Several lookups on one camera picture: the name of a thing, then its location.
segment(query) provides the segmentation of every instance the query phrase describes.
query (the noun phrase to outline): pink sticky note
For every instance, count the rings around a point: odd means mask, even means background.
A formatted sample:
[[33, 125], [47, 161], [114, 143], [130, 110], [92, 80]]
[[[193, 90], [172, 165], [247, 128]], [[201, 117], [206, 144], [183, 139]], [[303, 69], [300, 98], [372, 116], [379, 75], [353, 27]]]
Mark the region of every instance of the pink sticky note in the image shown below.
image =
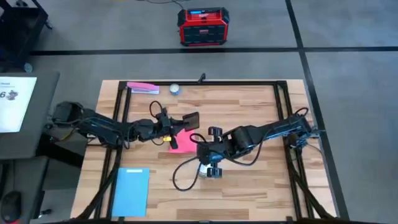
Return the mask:
[[171, 146], [169, 148], [169, 152], [171, 153], [190, 153], [190, 152], [196, 152], [197, 151], [197, 144], [192, 142], [189, 138], [191, 134], [193, 134], [195, 131], [185, 131], [182, 130], [180, 131], [177, 136], [175, 137], [175, 140], [177, 141], [178, 148], [172, 149]]
[[139, 90], [147, 90], [147, 91], [159, 90], [159, 86], [152, 85], [149, 83], [127, 82], [127, 86], [130, 88], [137, 88]]

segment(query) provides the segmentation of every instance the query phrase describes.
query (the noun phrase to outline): portable power station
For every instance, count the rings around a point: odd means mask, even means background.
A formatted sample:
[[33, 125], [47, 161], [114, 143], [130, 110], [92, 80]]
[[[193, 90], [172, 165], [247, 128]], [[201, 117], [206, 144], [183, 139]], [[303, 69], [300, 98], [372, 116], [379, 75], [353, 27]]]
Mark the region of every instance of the portable power station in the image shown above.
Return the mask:
[[229, 12], [224, 7], [186, 9], [178, 13], [181, 44], [221, 45], [228, 34]]

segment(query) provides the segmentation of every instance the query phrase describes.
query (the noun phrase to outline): wooden table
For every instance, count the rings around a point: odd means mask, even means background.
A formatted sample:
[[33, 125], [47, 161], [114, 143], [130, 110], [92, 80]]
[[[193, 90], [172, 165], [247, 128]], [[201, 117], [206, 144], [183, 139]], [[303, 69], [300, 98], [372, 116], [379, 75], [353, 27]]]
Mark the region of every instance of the wooden table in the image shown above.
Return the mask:
[[[119, 80], [105, 80], [99, 93], [97, 113], [112, 117]], [[293, 111], [307, 106], [308, 100], [302, 80], [287, 80]], [[169, 115], [181, 119], [182, 115], [198, 111], [200, 128], [196, 130], [208, 140], [208, 127], [217, 126], [224, 132], [240, 125], [261, 126], [278, 120], [274, 89], [271, 86], [181, 86], [178, 96], [169, 93], [168, 86], [160, 87], [159, 95], [132, 94], [128, 121], [151, 118], [149, 103], [157, 100], [167, 107]], [[126, 91], [122, 96], [124, 102]], [[309, 113], [307, 119], [312, 123]], [[319, 147], [316, 139], [309, 143]], [[281, 138], [266, 141], [259, 160], [251, 167], [242, 167], [224, 160], [222, 179], [198, 179], [194, 188], [179, 192], [172, 185], [172, 173], [192, 154], [171, 154], [169, 145], [155, 146], [149, 142], [134, 142], [130, 150], [123, 150], [122, 167], [150, 168], [147, 215], [144, 218], [126, 217], [126, 220], [285, 220], [294, 217], [285, 152]], [[322, 153], [315, 147], [303, 150], [303, 162], [308, 186], [326, 210], [335, 215], [335, 208], [323, 165]], [[255, 155], [244, 156], [244, 162]], [[89, 146], [80, 174], [71, 217], [75, 217], [91, 201], [100, 184], [105, 149]], [[177, 184], [189, 186], [198, 163], [192, 162], [179, 170]], [[108, 195], [103, 201], [106, 213]], [[303, 197], [301, 206], [305, 216]]]

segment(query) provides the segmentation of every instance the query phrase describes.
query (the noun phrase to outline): black cable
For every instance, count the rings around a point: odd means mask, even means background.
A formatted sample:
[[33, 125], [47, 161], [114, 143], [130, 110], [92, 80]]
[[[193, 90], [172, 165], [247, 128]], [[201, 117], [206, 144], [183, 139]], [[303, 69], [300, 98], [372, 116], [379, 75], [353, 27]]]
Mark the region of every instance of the black cable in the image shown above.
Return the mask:
[[[315, 146], [313, 146], [313, 145], [311, 145], [311, 144], [306, 144], [305, 146], [311, 146], [311, 147], [313, 147], [314, 149], [316, 149], [318, 152], [320, 152], [320, 154], [322, 154], [321, 149], [319, 149], [318, 147], [315, 147]], [[303, 148], [301, 147], [301, 150], [298, 152], [298, 156], [301, 157], [302, 154], [303, 154]]]
[[10, 164], [8, 162], [0, 163], [1, 167], [1, 176], [0, 176], [0, 198], [2, 198], [4, 194], [4, 188], [6, 187], [8, 171]]
[[[262, 149], [262, 143], [266, 140], [266, 138], [267, 138], [268, 134], [270, 133], [270, 131], [271, 131], [271, 129], [268, 130], [268, 131], [265, 133], [265, 135], [262, 137], [262, 140], [261, 140], [261, 142], [260, 142], [259, 149], [257, 150], [257, 154], [256, 154], [255, 158], [253, 159], [252, 162], [250, 162], [250, 163], [248, 163], [248, 164], [247, 164], [247, 163], [244, 163], [244, 162], [236, 161], [236, 160], [234, 160], [234, 159], [232, 159], [232, 158], [228, 157], [227, 155], [222, 154], [222, 153], [220, 153], [220, 152], [217, 152], [217, 151], [214, 151], [214, 150], [210, 150], [210, 151], [211, 151], [211, 152], [214, 152], [214, 153], [216, 153], [216, 154], [218, 154], [218, 155], [223, 156], [226, 160], [228, 160], [228, 161], [230, 161], [230, 162], [233, 162], [233, 163], [235, 163], [235, 164], [237, 164], [237, 165], [241, 165], [241, 166], [252, 166], [253, 164], [255, 164], [255, 163], [257, 162], [257, 160], [258, 160], [258, 158], [259, 158], [259, 156], [260, 156], [261, 149]], [[203, 142], [196, 141], [195, 139], [192, 139], [192, 136], [198, 136], [199, 138], [201, 138], [201, 139], [203, 140]], [[205, 137], [203, 137], [201, 134], [198, 134], [198, 133], [193, 133], [193, 134], [191, 134], [191, 135], [190, 135], [190, 140], [191, 140], [192, 142], [194, 142], [194, 143], [202, 144], [202, 145], [206, 145], [206, 143], [207, 143]]]
[[186, 188], [186, 189], [181, 189], [181, 188], [178, 187], [177, 184], [175, 183], [175, 175], [177, 174], [177, 171], [181, 168], [181, 166], [184, 166], [185, 164], [187, 164], [187, 163], [189, 163], [189, 162], [191, 162], [191, 161], [194, 161], [195, 159], [199, 159], [199, 157], [198, 157], [198, 156], [195, 156], [194, 158], [191, 158], [191, 159], [189, 159], [189, 160], [187, 160], [187, 161], [181, 163], [181, 164], [178, 165], [178, 167], [174, 170], [172, 182], [173, 182], [174, 187], [175, 187], [177, 190], [182, 191], [182, 192], [187, 191], [187, 190], [191, 190], [192, 187], [193, 187], [193, 186], [195, 185], [195, 183], [197, 182], [198, 176], [199, 176], [199, 171], [200, 171], [200, 165], [201, 165], [200, 163], [199, 163], [199, 166], [198, 166], [197, 174], [195, 175], [195, 179], [193, 180], [191, 186], [189, 186], [189, 187]]
[[76, 217], [77, 220], [81, 219], [88, 219], [93, 213], [93, 210], [96, 208], [97, 204], [100, 203], [100, 201], [103, 198], [103, 195], [106, 192], [106, 189], [111, 185], [112, 181], [117, 178], [117, 172], [118, 172], [118, 167], [120, 166], [120, 157], [121, 154], [116, 154], [116, 158], [114, 160], [111, 172], [109, 173], [108, 177], [105, 179], [104, 183], [100, 185], [96, 195], [93, 197], [91, 202], [87, 205], [87, 207], [82, 211], [82, 213]]
[[164, 141], [162, 141], [161, 143], [156, 143], [153, 139], [151, 139], [150, 141], [152, 141], [152, 143], [154, 143], [155, 146], [161, 146], [164, 144]]
[[[79, 104], [79, 103], [73, 103], [73, 104], [76, 104], [79, 108], [80, 108], [80, 112], [83, 114], [84, 113], [84, 111], [85, 111], [85, 109], [84, 109], [84, 107], [81, 105], [81, 104]], [[78, 122], [78, 123], [80, 123], [80, 122], [82, 122], [83, 121], [82, 119], [76, 119], [76, 120], [73, 120], [73, 121], [68, 121], [68, 122], [64, 122], [64, 121], [53, 121], [53, 123], [54, 124], [73, 124], [73, 123], [76, 123], [76, 122]]]
[[127, 131], [127, 142], [128, 142], [128, 148], [126, 148], [126, 149], [130, 149], [130, 132], [131, 132], [131, 129], [134, 127], [135, 125], [134, 125], [134, 123], [133, 124], [131, 124], [130, 125], [130, 127], [129, 127], [129, 129], [128, 129], [128, 131]]
[[149, 2], [149, 3], [152, 3], [152, 4], [168, 4], [168, 3], [175, 3], [175, 4], [178, 4], [178, 5], [181, 7], [182, 10], [184, 10], [184, 7], [183, 7], [179, 2], [185, 2], [185, 1], [190, 1], [190, 0], [171, 0], [171, 1], [166, 1], [166, 2], [153, 2], [153, 1], [151, 1], [151, 0], [145, 0], [145, 1], [147, 1], [147, 2]]
[[62, 141], [65, 141], [65, 140], [69, 139], [72, 136], [72, 134], [77, 130], [76, 126], [78, 126], [79, 124], [81, 124], [81, 123], [83, 123], [85, 121], [88, 121], [90, 119], [95, 119], [95, 118], [76, 119], [76, 120], [71, 121], [71, 122], [59, 122], [59, 121], [54, 122], [54, 124], [73, 124], [73, 123], [78, 122], [77, 124], [74, 124], [73, 125], [74, 128], [67, 135], [62, 137], [59, 141], [62, 142]]
[[162, 106], [162, 105], [159, 103], [159, 101], [157, 101], [157, 100], [154, 100], [154, 101], [152, 101], [152, 102], [150, 103], [150, 105], [149, 105], [149, 113], [150, 113], [150, 115], [151, 115], [153, 118], [156, 118], [156, 116], [152, 113], [152, 105], [153, 105], [154, 103], [157, 103], [157, 104], [159, 105], [159, 107], [160, 107], [160, 112], [162, 112], [163, 106]]
[[12, 190], [15, 190], [15, 159], [12, 160]]
[[104, 144], [87, 144], [87, 146], [100, 146], [100, 147], [104, 147]]
[[92, 142], [92, 141], [94, 141], [95, 139], [97, 139], [97, 137], [95, 137], [95, 138], [90, 138], [90, 140], [87, 141], [87, 144], [90, 143], [90, 142]]
[[[304, 114], [299, 114], [299, 112], [302, 111], [302, 110], [305, 110]], [[306, 115], [308, 114], [308, 112], [309, 112], [309, 109], [306, 108], [306, 107], [303, 107], [303, 108], [298, 109], [298, 110], [294, 113], [294, 115], [306, 116]]]
[[121, 131], [118, 131], [118, 132], [119, 132], [120, 136], [122, 137], [121, 140], [122, 140], [122, 145], [123, 145], [123, 147], [124, 147], [125, 149], [130, 149], [130, 142], [129, 142], [129, 141], [126, 141], [126, 140], [124, 139], [124, 134], [123, 134]]

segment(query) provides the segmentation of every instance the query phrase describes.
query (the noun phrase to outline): blue paper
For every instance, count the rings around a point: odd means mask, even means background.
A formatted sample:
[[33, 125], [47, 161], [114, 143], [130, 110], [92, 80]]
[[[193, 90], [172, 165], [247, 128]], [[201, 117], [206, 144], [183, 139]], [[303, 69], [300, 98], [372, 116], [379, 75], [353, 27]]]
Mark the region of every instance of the blue paper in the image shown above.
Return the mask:
[[148, 168], [119, 168], [112, 216], [145, 217], [148, 184]]

